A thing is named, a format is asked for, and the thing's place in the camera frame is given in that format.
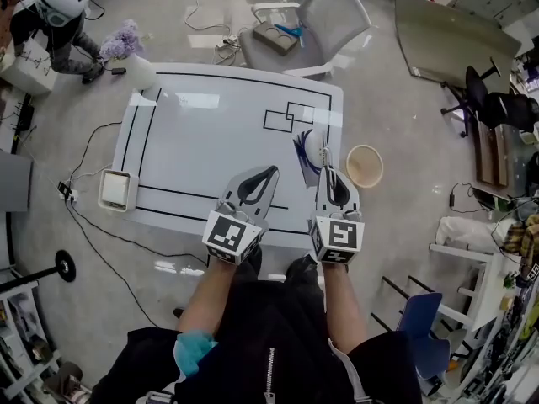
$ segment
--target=purple flowers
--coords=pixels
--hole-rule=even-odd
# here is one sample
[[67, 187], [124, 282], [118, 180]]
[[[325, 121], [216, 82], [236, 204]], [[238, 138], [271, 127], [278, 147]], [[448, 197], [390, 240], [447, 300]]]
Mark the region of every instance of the purple flowers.
[[99, 53], [105, 60], [112, 58], [121, 60], [133, 52], [141, 51], [144, 51], [144, 47], [138, 33], [138, 25], [132, 19], [126, 19], [121, 29], [105, 38]]

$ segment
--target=white chair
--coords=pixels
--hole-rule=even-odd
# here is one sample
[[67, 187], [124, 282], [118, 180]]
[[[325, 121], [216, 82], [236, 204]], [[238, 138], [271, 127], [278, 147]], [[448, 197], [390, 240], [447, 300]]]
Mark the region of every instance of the white chair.
[[296, 77], [323, 77], [333, 68], [331, 59], [350, 40], [371, 26], [360, 0], [305, 0], [298, 3], [261, 3], [251, 7], [260, 22], [263, 9], [295, 8], [302, 41], [280, 56], [253, 38], [252, 30], [239, 37], [247, 66]]

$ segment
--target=white vase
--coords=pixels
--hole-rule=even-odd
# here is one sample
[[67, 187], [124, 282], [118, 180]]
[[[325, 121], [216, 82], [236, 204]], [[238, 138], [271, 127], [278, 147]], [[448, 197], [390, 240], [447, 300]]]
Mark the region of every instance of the white vase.
[[125, 59], [125, 69], [129, 84], [137, 90], [146, 90], [157, 80], [153, 64], [137, 54], [131, 54]]

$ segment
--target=zipper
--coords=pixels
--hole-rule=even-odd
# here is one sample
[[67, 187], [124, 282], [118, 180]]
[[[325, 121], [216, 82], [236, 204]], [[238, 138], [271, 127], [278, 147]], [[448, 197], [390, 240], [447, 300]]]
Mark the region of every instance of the zipper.
[[271, 383], [273, 381], [273, 362], [275, 358], [275, 348], [269, 348], [269, 357], [268, 357], [268, 375], [266, 377], [266, 392], [264, 397], [266, 399], [266, 404], [275, 404], [275, 394], [271, 391]]

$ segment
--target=round bowl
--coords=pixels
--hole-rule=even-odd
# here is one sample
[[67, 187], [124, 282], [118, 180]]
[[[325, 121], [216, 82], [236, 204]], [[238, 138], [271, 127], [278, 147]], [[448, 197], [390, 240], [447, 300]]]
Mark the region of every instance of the round bowl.
[[370, 189], [380, 183], [384, 162], [372, 146], [358, 145], [346, 157], [346, 172], [356, 186]]

